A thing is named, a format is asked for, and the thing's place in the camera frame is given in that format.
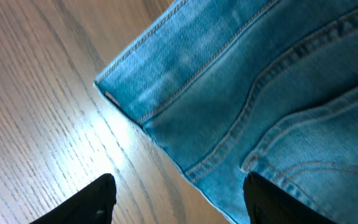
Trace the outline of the light blue denim jeans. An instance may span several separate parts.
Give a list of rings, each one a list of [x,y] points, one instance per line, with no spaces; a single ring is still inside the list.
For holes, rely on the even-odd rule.
[[[94,84],[229,221],[256,172],[358,223],[358,0],[175,1]]]

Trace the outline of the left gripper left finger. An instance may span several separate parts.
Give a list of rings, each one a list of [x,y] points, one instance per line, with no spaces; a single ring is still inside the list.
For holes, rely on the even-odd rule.
[[[33,224],[111,224],[117,202],[112,174],[103,174]]]

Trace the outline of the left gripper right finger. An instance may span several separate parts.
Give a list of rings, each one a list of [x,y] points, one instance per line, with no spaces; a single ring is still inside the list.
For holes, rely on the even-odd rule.
[[[334,224],[256,172],[243,185],[251,224]]]

